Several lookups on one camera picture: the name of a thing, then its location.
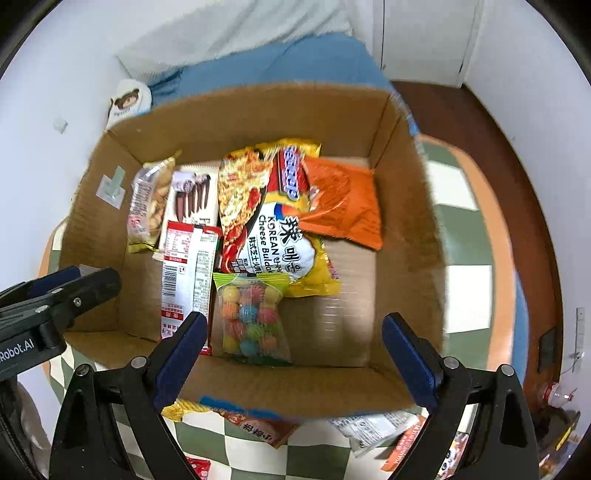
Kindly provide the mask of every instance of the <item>snack package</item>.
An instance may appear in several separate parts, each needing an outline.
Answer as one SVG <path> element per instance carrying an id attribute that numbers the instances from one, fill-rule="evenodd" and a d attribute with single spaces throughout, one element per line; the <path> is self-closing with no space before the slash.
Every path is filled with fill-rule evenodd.
<path id="1" fill-rule="evenodd" d="M 305 156 L 310 211 L 284 209 L 297 216 L 304 232 L 346 238 L 374 250 L 382 248 L 382 221 L 374 175 L 368 168 Z"/>
<path id="2" fill-rule="evenodd" d="M 185 457 L 189 462 L 189 465 L 193 467 L 193 472 L 197 475 L 199 480 L 207 480 L 209 476 L 209 469 L 212 467 L 212 463 L 210 460 L 206 460 L 205 458 L 192 458 L 192 457 Z"/>
<path id="3" fill-rule="evenodd" d="M 310 210 L 301 159 L 319 151 L 318 144 L 286 138 L 224 158 L 217 184 L 223 272 L 287 273 L 286 297 L 340 293 L 322 240 L 303 233 L 294 215 Z"/>
<path id="4" fill-rule="evenodd" d="M 191 312 L 203 313 L 210 325 L 213 264 L 221 236 L 218 227 L 168 223 L 162 266 L 161 339 L 172 336 Z M 212 353 L 209 336 L 201 353 Z"/>
<path id="5" fill-rule="evenodd" d="M 174 173 L 170 194 L 164 211 L 163 232 L 168 222 L 191 225 L 217 225 L 217 172 L 219 167 L 206 165 L 181 165 Z M 158 252 L 154 259 L 162 261 L 164 235 L 160 236 Z"/>
<path id="6" fill-rule="evenodd" d="M 402 462 L 405 455 L 410 450 L 410 447 L 413 446 L 414 441 L 417 439 L 418 434 L 421 432 L 423 425 L 425 425 L 425 421 L 427 420 L 426 417 L 422 415 L 418 416 L 418 422 L 413 425 L 413 427 L 409 428 L 398 440 L 396 447 L 390 453 L 388 460 L 382 467 L 384 472 L 393 472 L 396 470 L 398 465 Z"/>
<path id="7" fill-rule="evenodd" d="M 213 281 L 223 322 L 224 352 L 249 364 L 289 364 L 290 349 L 277 313 L 289 275 L 214 273 Z"/>
<path id="8" fill-rule="evenodd" d="M 245 432 L 252 433 L 274 448 L 284 445 L 299 424 L 281 419 L 256 419 L 245 417 L 241 413 L 234 413 L 222 408 L 212 408 L 229 422 L 233 423 Z"/>
<path id="9" fill-rule="evenodd" d="M 155 249 L 173 179 L 174 164 L 180 154 L 178 151 L 166 160 L 145 163 L 135 175 L 127 218 L 130 253 Z"/>
<path id="10" fill-rule="evenodd" d="M 421 432 L 426 420 L 427 419 L 425 417 L 419 416 L 418 423 L 412 428 L 408 429 L 404 435 L 400 437 L 396 447 L 394 447 L 394 450 L 392 453 L 390 453 L 388 460 L 382 467 L 383 471 L 393 472 L 397 469 L 398 465 L 402 463 L 402 460 L 410 450 L 410 447 L 413 445 L 414 441 L 418 438 L 418 434 Z M 469 435 L 467 433 L 456 432 L 445 460 L 441 464 L 441 468 L 435 477 L 435 480 L 445 480 L 456 472 L 457 466 L 462 459 L 462 454 L 466 449 L 468 438 Z"/>
<path id="11" fill-rule="evenodd" d="M 351 451 L 356 457 L 363 456 L 381 443 L 396 438 L 417 422 L 416 415 L 404 410 L 330 420 L 330 423 L 349 439 Z"/>

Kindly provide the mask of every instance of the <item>blue gripper pad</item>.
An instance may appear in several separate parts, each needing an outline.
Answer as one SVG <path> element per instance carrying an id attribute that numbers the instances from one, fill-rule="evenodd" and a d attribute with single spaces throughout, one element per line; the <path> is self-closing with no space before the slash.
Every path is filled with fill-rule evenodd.
<path id="1" fill-rule="evenodd" d="M 77 267 L 67 267 L 63 270 L 58 270 L 55 273 L 33 280 L 27 296 L 30 300 L 40 297 L 64 283 L 68 283 L 77 278 L 80 278 L 80 270 Z"/>
<path id="2" fill-rule="evenodd" d="M 435 409 L 440 381 L 392 314 L 384 318 L 382 339 L 416 404 L 429 411 Z"/>
<path id="3" fill-rule="evenodd" d="M 162 411 L 164 407 L 176 401 L 206 341 L 207 320 L 203 313 L 198 313 L 193 324 L 178 341 L 176 348 L 156 375 L 152 400 L 156 411 Z"/>

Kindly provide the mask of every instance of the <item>chocolate wafer package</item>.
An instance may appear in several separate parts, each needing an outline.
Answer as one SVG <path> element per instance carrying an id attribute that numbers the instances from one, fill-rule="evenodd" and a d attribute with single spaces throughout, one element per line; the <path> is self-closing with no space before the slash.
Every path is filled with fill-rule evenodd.
<path id="1" fill-rule="evenodd" d="M 207 165 L 181 165 L 173 173 L 170 193 L 164 211 L 162 231 L 169 222 L 190 225 L 216 226 L 219 205 L 217 202 L 217 174 L 219 168 Z M 162 260 L 164 235 L 160 238 L 154 259 Z"/>

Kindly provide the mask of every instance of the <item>wooden floor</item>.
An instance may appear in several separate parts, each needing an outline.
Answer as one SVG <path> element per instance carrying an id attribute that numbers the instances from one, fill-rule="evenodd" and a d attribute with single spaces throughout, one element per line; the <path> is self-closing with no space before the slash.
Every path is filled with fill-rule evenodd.
<path id="1" fill-rule="evenodd" d="M 536 409 L 540 387 L 560 374 L 561 347 L 557 348 L 554 368 L 539 374 L 537 365 L 541 335 L 558 327 L 557 344 L 562 345 L 562 300 L 550 235 L 529 178 L 495 121 L 468 88 L 393 84 L 408 103 L 421 132 L 467 152 L 499 200 L 530 314 L 524 391 L 530 408 Z"/>

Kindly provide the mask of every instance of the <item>screw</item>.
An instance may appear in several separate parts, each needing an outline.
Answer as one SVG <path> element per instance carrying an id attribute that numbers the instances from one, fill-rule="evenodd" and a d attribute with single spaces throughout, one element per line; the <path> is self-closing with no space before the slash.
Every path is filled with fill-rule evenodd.
<path id="1" fill-rule="evenodd" d="M 448 368 L 455 369 L 460 366 L 460 362 L 457 360 L 457 358 L 447 356 L 443 359 L 443 365 L 445 365 Z"/>
<path id="2" fill-rule="evenodd" d="M 510 377 L 515 373 L 515 370 L 513 370 L 512 366 L 505 364 L 501 365 L 501 372 L 503 372 L 507 377 Z"/>
<path id="3" fill-rule="evenodd" d="M 76 375 L 79 377 L 84 377 L 88 372 L 90 372 L 90 365 L 88 364 L 82 364 L 76 368 Z"/>
<path id="4" fill-rule="evenodd" d="M 148 363 L 148 359 L 144 356 L 137 356 L 131 361 L 133 368 L 142 368 Z"/>

